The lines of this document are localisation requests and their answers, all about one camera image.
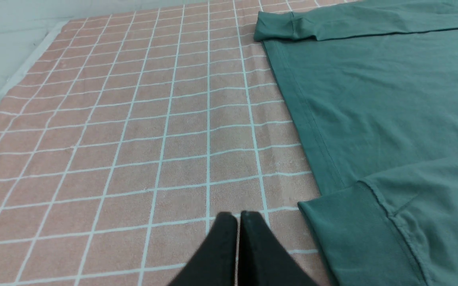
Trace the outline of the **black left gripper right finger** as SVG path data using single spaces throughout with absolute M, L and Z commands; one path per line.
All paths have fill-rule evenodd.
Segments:
M 280 244 L 260 213 L 240 216 L 239 286 L 316 286 Z

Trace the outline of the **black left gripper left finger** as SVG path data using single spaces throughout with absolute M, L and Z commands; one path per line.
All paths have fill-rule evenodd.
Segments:
M 211 229 L 170 286 L 233 286 L 235 284 L 237 219 L 219 213 Z

